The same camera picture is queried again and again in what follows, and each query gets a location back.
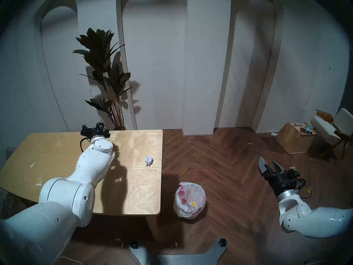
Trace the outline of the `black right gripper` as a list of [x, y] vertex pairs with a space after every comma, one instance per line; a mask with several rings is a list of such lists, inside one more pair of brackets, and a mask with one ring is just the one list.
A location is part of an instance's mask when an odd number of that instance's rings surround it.
[[285, 191], [295, 189], [298, 177], [296, 171], [285, 171], [284, 168], [273, 160], [275, 172], [267, 164], [263, 157], [259, 158], [259, 171], [261, 176], [269, 183], [276, 197]]

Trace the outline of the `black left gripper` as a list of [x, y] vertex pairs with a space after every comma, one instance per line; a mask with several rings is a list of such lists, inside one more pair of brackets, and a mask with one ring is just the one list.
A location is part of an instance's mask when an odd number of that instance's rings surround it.
[[94, 136], [110, 137], [109, 129], [104, 125], [96, 125], [94, 128], [88, 128], [86, 125], [82, 126], [81, 135], [91, 140]]

